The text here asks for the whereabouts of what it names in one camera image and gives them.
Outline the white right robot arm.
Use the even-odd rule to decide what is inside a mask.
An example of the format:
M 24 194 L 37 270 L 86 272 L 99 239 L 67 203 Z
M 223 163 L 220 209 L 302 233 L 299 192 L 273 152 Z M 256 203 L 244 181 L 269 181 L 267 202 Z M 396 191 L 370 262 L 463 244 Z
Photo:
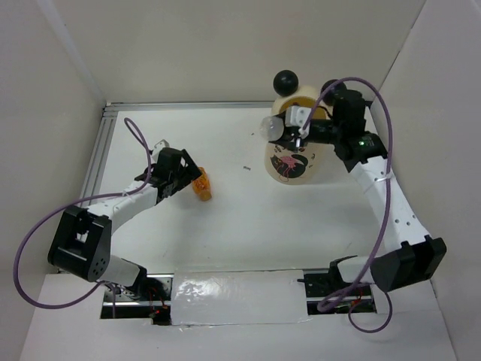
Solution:
M 420 223 L 391 167 L 391 153 L 379 135 L 366 129 L 365 100 L 360 92 L 340 89 L 328 97 L 329 119 L 316 119 L 307 107 L 288 106 L 279 117 L 283 135 L 277 143 L 289 150 L 308 144 L 329 144 L 348 174 L 361 187 L 380 222 L 381 239 L 365 260 L 357 257 L 334 262 L 329 289 L 346 294 L 358 273 L 365 283 L 384 292 L 431 279 L 446 255 L 446 243 L 431 236 Z

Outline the small orange plastic bottle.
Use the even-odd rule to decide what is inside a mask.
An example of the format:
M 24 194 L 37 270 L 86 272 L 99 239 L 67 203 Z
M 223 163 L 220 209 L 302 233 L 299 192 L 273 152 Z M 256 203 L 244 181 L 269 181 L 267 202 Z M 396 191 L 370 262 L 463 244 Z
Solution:
M 192 182 L 192 189 L 197 197 L 203 201 L 209 201 L 212 198 L 212 191 L 207 172 L 203 167 L 199 168 L 201 176 Z

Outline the black label small bottle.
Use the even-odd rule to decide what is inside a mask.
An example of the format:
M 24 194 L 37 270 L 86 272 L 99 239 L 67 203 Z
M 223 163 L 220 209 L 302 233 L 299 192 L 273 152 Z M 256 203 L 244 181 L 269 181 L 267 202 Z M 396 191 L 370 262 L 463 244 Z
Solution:
M 267 142 L 274 142 L 283 137 L 284 129 L 284 120 L 281 117 L 268 116 L 261 121 L 259 134 Z

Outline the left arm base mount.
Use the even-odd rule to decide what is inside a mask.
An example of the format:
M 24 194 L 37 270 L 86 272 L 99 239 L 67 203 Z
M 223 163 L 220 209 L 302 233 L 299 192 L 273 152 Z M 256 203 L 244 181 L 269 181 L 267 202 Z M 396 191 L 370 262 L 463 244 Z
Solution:
M 102 320 L 142 319 L 157 326 L 171 325 L 173 274 L 147 275 L 147 288 L 142 294 L 119 285 L 104 291 L 100 318 Z

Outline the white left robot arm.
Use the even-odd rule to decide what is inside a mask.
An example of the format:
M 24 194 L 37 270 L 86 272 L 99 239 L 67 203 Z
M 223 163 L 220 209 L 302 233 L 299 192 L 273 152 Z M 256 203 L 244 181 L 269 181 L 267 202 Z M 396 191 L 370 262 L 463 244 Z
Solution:
M 88 282 L 119 285 L 130 299 L 142 299 L 148 291 L 147 270 L 112 255 L 112 235 L 200 176 L 199 167 L 186 150 L 161 149 L 157 162 L 135 178 L 125 195 L 87 208 L 72 205 L 64 210 L 47 255 L 49 264 Z

